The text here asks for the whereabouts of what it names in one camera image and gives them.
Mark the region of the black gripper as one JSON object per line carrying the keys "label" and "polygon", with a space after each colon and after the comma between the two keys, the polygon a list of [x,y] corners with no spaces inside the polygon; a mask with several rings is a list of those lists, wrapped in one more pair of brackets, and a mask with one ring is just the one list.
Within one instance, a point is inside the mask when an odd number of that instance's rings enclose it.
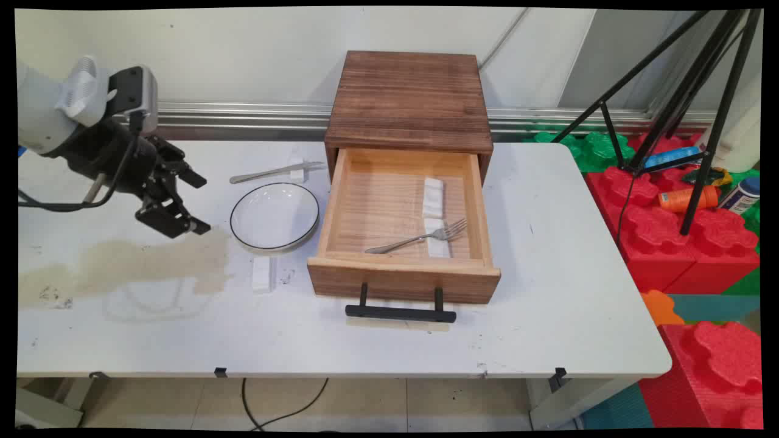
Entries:
{"label": "black gripper", "polygon": [[[46,157],[63,158],[70,170],[87,178],[106,174],[109,184],[133,138],[128,128],[113,119],[93,127],[78,125],[74,133],[46,153]],[[134,214],[136,221],[171,239],[190,232],[195,235],[209,232],[211,225],[192,216],[184,206],[176,182],[148,181],[156,166],[196,189],[207,183],[206,178],[186,162],[183,150],[157,135],[140,136],[115,189],[142,200],[140,209]]]}

